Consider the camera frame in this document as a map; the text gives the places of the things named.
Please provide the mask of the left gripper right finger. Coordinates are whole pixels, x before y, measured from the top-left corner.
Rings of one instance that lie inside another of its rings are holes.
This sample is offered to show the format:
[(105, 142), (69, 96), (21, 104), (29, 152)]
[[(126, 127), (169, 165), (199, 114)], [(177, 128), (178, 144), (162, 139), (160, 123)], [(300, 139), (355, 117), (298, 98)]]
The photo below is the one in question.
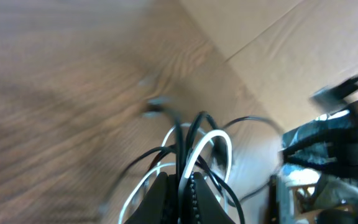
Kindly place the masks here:
[(188, 223), (234, 224), (199, 172), (189, 179)]

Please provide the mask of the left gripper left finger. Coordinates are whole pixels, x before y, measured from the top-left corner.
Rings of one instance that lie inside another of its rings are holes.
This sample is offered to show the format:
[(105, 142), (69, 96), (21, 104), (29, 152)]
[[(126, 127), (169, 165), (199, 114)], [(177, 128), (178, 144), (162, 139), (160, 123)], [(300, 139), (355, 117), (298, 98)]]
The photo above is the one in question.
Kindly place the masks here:
[(125, 224), (161, 224), (168, 192), (168, 175), (161, 172)]

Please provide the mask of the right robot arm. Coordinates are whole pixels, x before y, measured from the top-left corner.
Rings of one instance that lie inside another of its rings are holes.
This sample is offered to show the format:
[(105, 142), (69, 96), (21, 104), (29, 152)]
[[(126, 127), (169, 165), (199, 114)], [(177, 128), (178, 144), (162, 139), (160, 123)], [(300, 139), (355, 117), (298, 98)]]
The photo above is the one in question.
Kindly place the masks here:
[(323, 189), (316, 186), (314, 195), (306, 198), (304, 207), (311, 211), (305, 218), (314, 223), (358, 223), (358, 188), (349, 179), (358, 180), (358, 108), (347, 96), (358, 90), (358, 75), (341, 84), (323, 88), (312, 101), (327, 113), (347, 110), (345, 128), (324, 128), (286, 147), (283, 161), (321, 172), (332, 177)]

